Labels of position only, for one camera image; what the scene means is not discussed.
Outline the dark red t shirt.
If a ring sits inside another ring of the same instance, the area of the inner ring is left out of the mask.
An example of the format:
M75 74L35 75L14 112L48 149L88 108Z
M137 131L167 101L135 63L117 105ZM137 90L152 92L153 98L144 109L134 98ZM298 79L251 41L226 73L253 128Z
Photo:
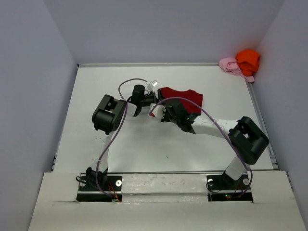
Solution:
M164 87L160 88L159 91L164 99L170 97L181 97L196 103L200 107L202 106L203 103L203 95L194 90L178 91L169 87ZM188 101L185 100L180 100L180 101L188 113L201 113L201 110L192 103L189 103Z

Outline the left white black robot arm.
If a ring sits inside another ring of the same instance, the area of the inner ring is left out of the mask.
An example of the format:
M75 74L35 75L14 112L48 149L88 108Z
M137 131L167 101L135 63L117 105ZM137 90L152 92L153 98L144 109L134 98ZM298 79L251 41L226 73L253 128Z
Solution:
M108 94L104 95L92 115L92 123L96 131L103 133L99 156L92 159L86 170L86 183L94 189L103 191L107 183L108 151L112 141L119 133L127 116L136 117L142 108L158 102L156 80L147 82L147 86L135 85L132 95L127 99L117 100Z

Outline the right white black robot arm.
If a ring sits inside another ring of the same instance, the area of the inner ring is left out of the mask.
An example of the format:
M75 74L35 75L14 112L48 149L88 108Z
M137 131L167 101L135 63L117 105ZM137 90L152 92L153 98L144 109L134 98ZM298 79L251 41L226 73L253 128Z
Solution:
M269 139L259 126L247 116L238 120L213 118L205 109L191 100L171 97L158 103L163 122L172 122L182 131L196 135L210 135L225 139L235 152L235 157L220 175L208 178L207 188L210 192L235 190L242 184L247 191L254 165L269 145Z

